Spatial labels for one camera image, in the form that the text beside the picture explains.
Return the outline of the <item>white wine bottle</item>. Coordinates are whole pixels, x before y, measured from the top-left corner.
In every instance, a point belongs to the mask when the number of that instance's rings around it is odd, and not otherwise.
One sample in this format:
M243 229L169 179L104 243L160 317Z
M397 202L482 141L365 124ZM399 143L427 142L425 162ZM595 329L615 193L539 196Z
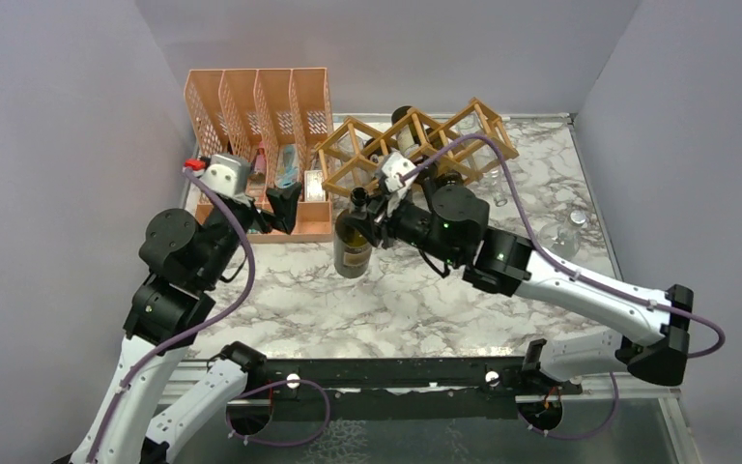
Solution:
M371 244L347 222L351 213L363 213L368 193L365 188L353 188L349 206L341 211L335 220L333 258L335 270L345 278L362 276L369 265L372 253Z

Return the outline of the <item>clear glass jar silver lid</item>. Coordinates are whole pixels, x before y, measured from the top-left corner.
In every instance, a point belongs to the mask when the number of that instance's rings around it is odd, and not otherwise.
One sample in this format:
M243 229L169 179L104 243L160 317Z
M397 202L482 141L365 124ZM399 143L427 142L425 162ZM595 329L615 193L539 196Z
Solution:
M547 248L565 260L571 261L581 247L582 231L588 223L583 210L573 210L565 222L556 226L548 239Z

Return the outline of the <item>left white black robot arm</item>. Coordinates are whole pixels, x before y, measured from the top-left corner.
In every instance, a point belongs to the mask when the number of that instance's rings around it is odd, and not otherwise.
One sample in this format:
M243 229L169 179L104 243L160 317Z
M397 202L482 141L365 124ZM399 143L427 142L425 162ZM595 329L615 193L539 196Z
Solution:
M239 229L258 222L267 231L291 232L301 192L299 182L268 189L271 212L223 198L204 223L181 208L153 217L139 250L149 274L132 297L111 385L85 438L62 462L171 463L226 401L261 391L265 356L234 342L204 380L157 410L171 374L214 307L210 293L235 251L242 248L247 261L254 260Z

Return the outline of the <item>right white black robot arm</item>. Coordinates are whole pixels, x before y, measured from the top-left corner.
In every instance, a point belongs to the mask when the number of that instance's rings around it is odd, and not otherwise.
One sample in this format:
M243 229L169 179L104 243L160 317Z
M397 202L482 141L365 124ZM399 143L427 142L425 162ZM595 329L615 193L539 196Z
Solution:
M599 333L533 341L518 370L527 391L614 372L659 386L682 384L689 322L670 311L691 310L690 289L647 290L560 257L548 261L530 239L490 226L489 204L460 185L431 193L427 209L405 199L388 214L384 200L356 188L351 208L337 219L338 230L354 232L373 247L401 241L441 260L441 276L462 268L463 281L480 291L556 305L604 325Z

